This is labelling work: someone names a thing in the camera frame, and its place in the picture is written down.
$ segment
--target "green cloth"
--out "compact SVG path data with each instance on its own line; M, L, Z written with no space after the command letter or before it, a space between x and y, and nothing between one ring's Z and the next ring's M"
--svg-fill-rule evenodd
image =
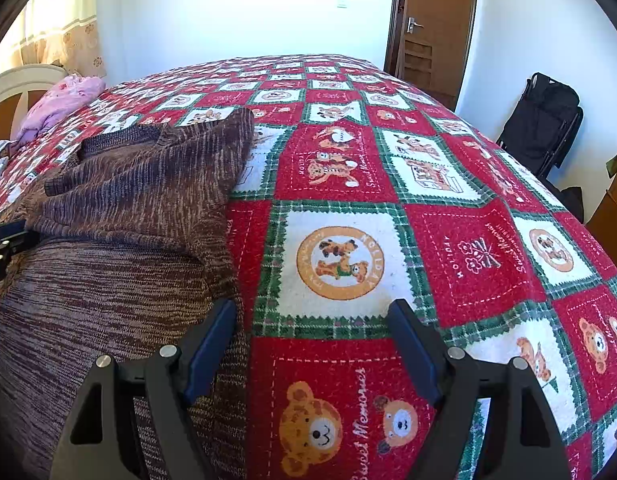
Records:
M612 178L617 173L617 155L606 163L606 171L609 172L609 178Z

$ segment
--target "circular bear emblem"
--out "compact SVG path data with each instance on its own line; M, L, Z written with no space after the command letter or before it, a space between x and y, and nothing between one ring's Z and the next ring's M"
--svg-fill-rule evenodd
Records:
M322 227L300 244L298 272L308 288L330 300L354 300L372 291L384 273L377 241L354 227Z
M535 252L555 270L569 272L573 269L573 256L551 233L544 229L531 229L529 237Z

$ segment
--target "wooden door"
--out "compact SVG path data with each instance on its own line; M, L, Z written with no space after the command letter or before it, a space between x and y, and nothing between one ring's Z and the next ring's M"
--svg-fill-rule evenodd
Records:
M476 0L407 0L404 79L451 110L460 92Z

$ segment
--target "red and white checkered quilt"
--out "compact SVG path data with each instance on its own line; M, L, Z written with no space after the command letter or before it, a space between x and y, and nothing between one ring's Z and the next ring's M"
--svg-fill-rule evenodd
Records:
M597 473L617 446L617 269L508 153L368 62L231 59L118 85L10 163L0 210L87 137L237 106L256 117L228 208L253 335L250 478L406 476L433 410L384 322L396 298L475 358L523 356L573 478Z

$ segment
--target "door frame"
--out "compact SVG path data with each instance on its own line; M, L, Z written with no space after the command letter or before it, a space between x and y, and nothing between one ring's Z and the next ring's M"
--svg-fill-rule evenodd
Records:
M389 41L387 43L387 53L384 62L384 72L391 74L392 76L402 77L404 66L404 32L406 26L406 12L405 8L408 0L393 0L391 6L391 21L389 23ZM477 9L477 0L471 2L471 10L469 17L469 31L467 33L466 47L464 50L464 62L461 70L461 80L464 81L464 75L467 69L467 63L469 61L469 50L471 49L471 43L473 42L473 26L475 24L475 16ZM460 96L460 88L458 88L458 95L455 96L454 108L458 103Z
M404 27L406 20L407 0L393 0L391 4L391 18L389 22L389 40L387 41L387 52L384 58L384 72L392 76L400 77L400 52L403 50L402 43L404 37Z

